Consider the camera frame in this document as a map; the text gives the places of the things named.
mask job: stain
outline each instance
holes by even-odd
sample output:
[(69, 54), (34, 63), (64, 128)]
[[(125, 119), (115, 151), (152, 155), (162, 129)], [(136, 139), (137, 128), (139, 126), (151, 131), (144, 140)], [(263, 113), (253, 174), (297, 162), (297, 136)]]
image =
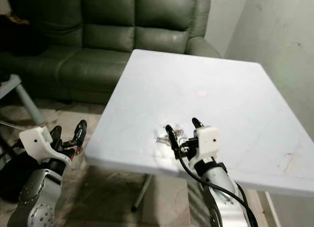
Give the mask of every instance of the stain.
[(288, 152), (285, 154), (285, 156), (286, 155), (289, 155), (290, 158), (289, 158), (289, 161), (288, 161), (286, 168), (284, 169), (284, 173), (289, 174), (291, 171), (291, 167), (294, 165), (294, 163), (297, 161), (297, 159), (300, 157), (300, 155), (295, 153), (295, 152)]
[(198, 92), (197, 92), (197, 96), (204, 98), (204, 97), (207, 96), (207, 92), (206, 92), (206, 91), (198, 91)]
[(262, 10), (263, 10), (261, 4), (257, 4), (257, 5), (256, 5), (256, 8), (257, 8), (259, 11), (262, 11)]

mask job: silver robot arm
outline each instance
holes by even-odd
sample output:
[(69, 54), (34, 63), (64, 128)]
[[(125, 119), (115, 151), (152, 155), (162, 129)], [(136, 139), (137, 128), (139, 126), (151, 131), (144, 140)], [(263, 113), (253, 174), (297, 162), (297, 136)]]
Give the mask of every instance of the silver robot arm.
[(80, 121), (74, 137), (62, 142), (61, 127), (51, 133), (46, 127), (36, 127), (20, 133), (20, 140), (29, 156), (41, 165), (34, 170), (19, 195), (19, 204), (12, 214), (8, 227), (53, 227), (54, 208), (62, 188), (62, 175), (71, 165), (75, 150), (82, 146), (86, 135), (87, 122)]
[[(192, 119), (194, 137), (178, 144), (177, 136), (171, 126), (166, 126), (168, 140), (175, 158), (185, 171), (201, 183), (204, 202), (209, 210), (211, 227), (257, 227), (257, 221), (242, 188), (227, 173), (223, 163), (215, 157), (219, 151), (219, 130), (203, 126), (196, 118)], [(189, 169), (183, 157), (189, 161)]]

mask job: white table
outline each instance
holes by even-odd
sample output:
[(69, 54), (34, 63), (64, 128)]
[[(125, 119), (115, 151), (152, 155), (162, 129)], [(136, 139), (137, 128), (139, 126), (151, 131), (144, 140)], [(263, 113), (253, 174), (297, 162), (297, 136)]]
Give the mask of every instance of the white table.
[(87, 146), (92, 165), (185, 176), (156, 143), (188, 137), (192, 117), (220, 129), (230, 176), (248, 188), (314, 195), (314, 144), (260, 64), (134, 50)]

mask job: metal table leg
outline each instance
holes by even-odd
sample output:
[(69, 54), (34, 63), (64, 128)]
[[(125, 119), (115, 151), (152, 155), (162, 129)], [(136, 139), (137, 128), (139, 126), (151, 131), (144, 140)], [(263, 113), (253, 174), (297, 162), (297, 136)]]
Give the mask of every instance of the metal table leg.
[(131, 208), (132, 212), (137, 211), (137, 208), (138, 208), (138, 206), (139, 206), (139, 204), (140, 204), (140, 202), (141, 202), (141, 200), (142, 200), (142, 198), (143, 198), (143, 196), (144, 196), (144, 194), (145, 194), (145, 192), (149, 186), (149, 183), (151, 182), (152, 176), (153, 175), (148, 175), (148, 174), (145, 175), (145, 181), (144, 181), (144, 184), (142, 186), (141, 192), (139, 193), (133, 207)]
[(28, 110), (29, 114), (31, 115), (33, 121), (37, 125), (42, 125), (45, 122), (45, 119), (43, 115), (40, 113), (32, 99), (29, 97), (28, 93), (22, 86), (22, 84), (19, 84), (15, 87), (16, 92), (18, 93), (21, 101), (25, 105), (26, 109)]

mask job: green leather sofa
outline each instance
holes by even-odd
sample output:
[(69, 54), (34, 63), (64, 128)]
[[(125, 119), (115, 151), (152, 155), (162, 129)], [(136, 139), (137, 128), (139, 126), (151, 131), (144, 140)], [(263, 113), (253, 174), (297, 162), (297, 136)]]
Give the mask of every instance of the green leather sofa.
[(10, 2), (50, 42), (38, 56), (0, 52), (0, 71), (36, 97), (106, 103), (133, 49), (219, 57), (204, 40), (210, 0)]

